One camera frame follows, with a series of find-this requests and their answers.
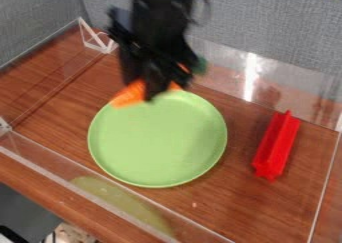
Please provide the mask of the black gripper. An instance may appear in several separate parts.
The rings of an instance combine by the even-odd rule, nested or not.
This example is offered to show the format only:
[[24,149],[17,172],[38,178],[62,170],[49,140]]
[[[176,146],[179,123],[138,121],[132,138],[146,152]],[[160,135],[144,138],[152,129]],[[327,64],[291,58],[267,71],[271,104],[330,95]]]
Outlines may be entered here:
[[132,12],[110,7],[106,12],[109,38],[118,44],[121,79],[125,85],[141,78],[145,82],[144,100],[164,92],[171,83],[187,86],[187,72],[199,56],[191,49],[184,33],[192,23],[184,6],[138,7]]

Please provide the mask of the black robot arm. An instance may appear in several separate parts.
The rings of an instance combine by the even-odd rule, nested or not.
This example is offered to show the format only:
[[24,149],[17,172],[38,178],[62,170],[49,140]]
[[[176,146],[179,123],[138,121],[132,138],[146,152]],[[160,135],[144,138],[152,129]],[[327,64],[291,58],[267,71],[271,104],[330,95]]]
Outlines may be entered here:
[[150,101],[171,85],[187,88],[207,61],[185,40],[193,0],[130,0],[130,9],[106,11],[109,38],[118,44],[122,82],[142,83],[142,100]]

